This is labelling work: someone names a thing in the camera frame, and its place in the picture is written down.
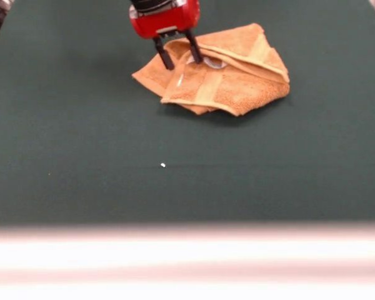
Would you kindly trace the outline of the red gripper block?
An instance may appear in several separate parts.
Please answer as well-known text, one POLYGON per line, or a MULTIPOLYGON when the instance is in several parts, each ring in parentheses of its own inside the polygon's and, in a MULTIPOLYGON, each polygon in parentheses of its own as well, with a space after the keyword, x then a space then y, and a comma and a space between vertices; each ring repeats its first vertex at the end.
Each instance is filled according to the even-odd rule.
POLYGON ((174 31, 184 32, 195 63, 203 62, 196 37, 190 30, 197 26, 199 18, 200 3, 196 0, 132 1, 129 7, 129 19, 135 32, 143 39, 153 40, 167 70, 173 70, 174 63, 160 36, 174 31))

